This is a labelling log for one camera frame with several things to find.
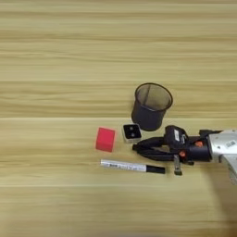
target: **white pen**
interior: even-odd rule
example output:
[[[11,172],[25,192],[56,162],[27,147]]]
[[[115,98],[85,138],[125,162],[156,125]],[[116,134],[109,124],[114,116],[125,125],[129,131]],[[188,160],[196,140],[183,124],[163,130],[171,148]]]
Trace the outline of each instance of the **white pen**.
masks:
[[[102,167],[106,168],[120,168],[126,170],[134,170],[140,172],[160,173],[165,174],[166,169],[164,167],[154,167],[143,164],[120,162],[115,160],[102,159],[100,162]]]

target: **marker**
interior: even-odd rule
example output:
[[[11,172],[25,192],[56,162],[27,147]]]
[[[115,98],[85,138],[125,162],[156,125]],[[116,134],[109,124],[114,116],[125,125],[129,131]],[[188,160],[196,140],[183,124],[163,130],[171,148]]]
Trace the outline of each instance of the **marker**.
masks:
[[[127,162],[120,162],[120,161],[108,160],[108,159],[102,159],[100,162],[100,165],[102,167],[107,167],[107,168],[120,168],[120,169],[140,171],[140,172],[159,173],[159,174],[166,173],[166,169],[164,167],[154,167],[154,166],[147,166],[143,164],[127,163]]]

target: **silver metal part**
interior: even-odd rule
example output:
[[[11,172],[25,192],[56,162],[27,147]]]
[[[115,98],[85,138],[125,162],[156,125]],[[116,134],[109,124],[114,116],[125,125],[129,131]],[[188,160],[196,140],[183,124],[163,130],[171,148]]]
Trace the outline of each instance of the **silver metal part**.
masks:
[[[208,137],[209,149],[215,162],[227,162],[231,181],[237,184],[237,130],[227,130]]]
[[[180,157],[177,155],[174,156],[174,173],[175,175],[182,175]]]

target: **black square device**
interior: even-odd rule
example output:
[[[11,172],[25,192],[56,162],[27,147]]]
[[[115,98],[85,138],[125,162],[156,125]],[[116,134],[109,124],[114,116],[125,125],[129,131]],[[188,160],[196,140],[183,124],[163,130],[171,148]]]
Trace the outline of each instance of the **black square device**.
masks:
[[[138,143],[142,139],[138,124],[123,125],[123,137],[126,143]]]

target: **red sponge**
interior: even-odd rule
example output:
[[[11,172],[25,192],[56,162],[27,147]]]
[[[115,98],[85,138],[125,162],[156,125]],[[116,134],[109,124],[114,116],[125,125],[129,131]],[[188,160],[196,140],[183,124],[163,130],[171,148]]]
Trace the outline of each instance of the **red sponge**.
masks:
[[[97,139],[96,139],[96,149],[112,152],[115,140],[115,131],[99,128]]]

